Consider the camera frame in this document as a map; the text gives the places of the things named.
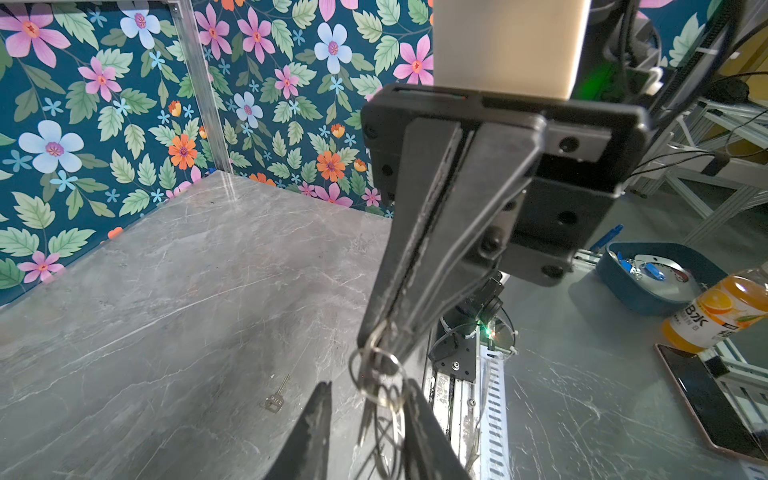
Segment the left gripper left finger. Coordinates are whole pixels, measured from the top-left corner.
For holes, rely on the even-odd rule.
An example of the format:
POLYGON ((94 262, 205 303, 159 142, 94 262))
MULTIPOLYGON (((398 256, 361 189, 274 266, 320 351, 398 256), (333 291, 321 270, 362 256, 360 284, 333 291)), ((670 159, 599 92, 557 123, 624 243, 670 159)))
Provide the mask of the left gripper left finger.
POLYGON ((325 480, 332 417, 332 383, 319 382, 264 480, 325 480))

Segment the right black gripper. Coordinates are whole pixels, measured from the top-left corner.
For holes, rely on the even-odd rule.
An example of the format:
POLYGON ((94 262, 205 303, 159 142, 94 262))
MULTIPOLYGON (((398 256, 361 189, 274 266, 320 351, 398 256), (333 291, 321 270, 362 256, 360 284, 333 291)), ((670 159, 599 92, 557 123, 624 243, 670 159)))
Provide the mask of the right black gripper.
POLYGON ((357 345, 385 325, 401 360, 493 269, 559 284, 648 137, 636 106, 404 84, 361 120, 395 215, 357 345))

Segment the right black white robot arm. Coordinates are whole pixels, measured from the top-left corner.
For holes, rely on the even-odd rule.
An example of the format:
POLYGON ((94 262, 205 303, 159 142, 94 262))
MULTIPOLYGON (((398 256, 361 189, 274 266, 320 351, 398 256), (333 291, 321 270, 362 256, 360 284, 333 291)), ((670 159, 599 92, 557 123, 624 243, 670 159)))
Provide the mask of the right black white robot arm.
POLYGON ((395 206, 360 357, 404 360, 496 272, 558 284, 671 124, 725 63, 746 15, 723 1, 695 76, 668 74, 637 1, 441 1, 429 85, 363 107, 373 174, 395 206))

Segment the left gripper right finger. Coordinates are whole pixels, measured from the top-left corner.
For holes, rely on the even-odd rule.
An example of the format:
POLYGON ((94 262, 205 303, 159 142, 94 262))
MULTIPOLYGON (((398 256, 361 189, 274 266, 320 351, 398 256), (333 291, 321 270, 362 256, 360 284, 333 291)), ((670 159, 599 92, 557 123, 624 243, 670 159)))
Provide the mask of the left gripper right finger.
POLYGON ((403 399, 405 478, 469 480, 415 380, 406 381, 403 399))

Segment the small silver key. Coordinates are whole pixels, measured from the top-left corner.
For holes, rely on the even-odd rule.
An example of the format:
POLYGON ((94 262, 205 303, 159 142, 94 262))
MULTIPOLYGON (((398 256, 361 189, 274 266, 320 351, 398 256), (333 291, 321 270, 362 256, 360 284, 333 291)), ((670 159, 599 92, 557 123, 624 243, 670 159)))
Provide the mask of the small silver key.
POLYGON ((286 375, 283 381, 281 382, 280 386, 278 387, 278 389, 274 393, 272 393, 271 395, 265 398, 264 408, 267 411, 271 413, 278 413, 282 409, 285 403, 284 392, 289 382, 289 379, 290 379, 290 376, 286 375))

